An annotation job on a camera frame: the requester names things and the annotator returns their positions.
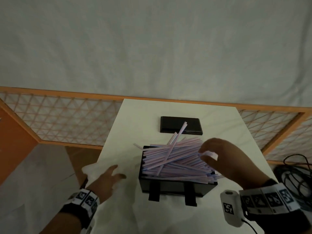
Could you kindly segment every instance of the pile of straws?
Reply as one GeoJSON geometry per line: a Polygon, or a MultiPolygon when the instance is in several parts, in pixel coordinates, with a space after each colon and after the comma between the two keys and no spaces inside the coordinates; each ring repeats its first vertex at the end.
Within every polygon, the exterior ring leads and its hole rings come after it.
{"type": "Polygon", "coordinates": [[[151,144],[156,148],[143,149],[142,174],[150,179],[170,181],[192,181],[198,183],[216,182],[219,175],[215,170],[200,159],[198,153],[202,140],[195,137],[178,141],[186,128],[184,122],[180,132],[173,134],[167,144],[151,144]]]}

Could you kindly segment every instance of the white table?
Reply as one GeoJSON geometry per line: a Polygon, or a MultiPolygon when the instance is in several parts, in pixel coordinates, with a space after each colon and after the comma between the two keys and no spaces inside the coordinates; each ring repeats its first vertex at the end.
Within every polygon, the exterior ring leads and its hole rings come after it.
{"type": "MultiPolygon", "coordinates": [[[[159,132],[161,116],[199,118],[203,135],[198,137],[203,141],[218,137],[232,142],[274,177],[235,107],[125,99],[98,163],[106,169],[117,162],[118,172],[124,172],[127,179],[97,212],[94,233],[253,233],[245,224],[234,228],[224,220],[220,193],[240,189],[226,178],[203,198],[197,198],[197,207],[185,206],[184,197],[161,196],[160,202],[148,201],[149,195],[141,192],[138,182],[142,151],[133,143],[166,143],[172,134],[159,132]]],[[[255,222],[252,225],[263,233],[255,222]]]]}

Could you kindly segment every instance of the black tray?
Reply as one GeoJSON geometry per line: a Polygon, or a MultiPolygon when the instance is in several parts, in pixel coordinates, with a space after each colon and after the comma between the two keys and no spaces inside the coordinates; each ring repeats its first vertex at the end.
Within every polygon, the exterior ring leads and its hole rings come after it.
{"type": "MultiPolygon", "coordinates": [[[[144,146],[143,148],[154,148],[154,146],[144,146]]],[[[149,200],[151,201],[159,201],[160,195],[185,196],[185,205],[197,206],[195,197],[203,197],[218,185],[218,182],[202,184],[197,182],[149,179],[146,175],[142,174],[142,165],[143,154],[138,179],[142,192],[149,193],[149,200]]]]}

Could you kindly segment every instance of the white sensor device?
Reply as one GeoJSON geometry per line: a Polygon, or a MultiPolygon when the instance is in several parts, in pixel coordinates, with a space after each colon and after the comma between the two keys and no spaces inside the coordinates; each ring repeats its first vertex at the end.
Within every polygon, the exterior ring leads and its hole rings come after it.
{"type": "Polygon", "coordinates": [[[225,221],[234,226],[241,227],[244,218],[240,195],[233,190],[225,190],[220,194],[225,221]]]}

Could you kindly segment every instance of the hand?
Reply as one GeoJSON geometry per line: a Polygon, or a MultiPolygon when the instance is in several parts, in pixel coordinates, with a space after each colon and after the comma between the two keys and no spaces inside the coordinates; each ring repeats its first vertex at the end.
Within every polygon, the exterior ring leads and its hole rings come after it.
{"type": "Polygon", "coordinates": [[[106,172],[99,176],[91,185],[86,189],[91,190],[99,197],[100,203],[103,203],[113,194],[113,185],[116,184],[121,179],[126,179],[125,174],[115,174],[112,176],[113,171],[118,167],[118,165],[113,165],[109,167],[106,172]]]}
{"type": "Polygon", "coordinates": [[[201,160],[216,169],[223,176],[239,184],[243,189],[261,187],[270,178],[264,174],[236,145],[218,138],[204,142],[199,153],[215,152],[218,159],[214,160],[207,155],[201,160]]]}

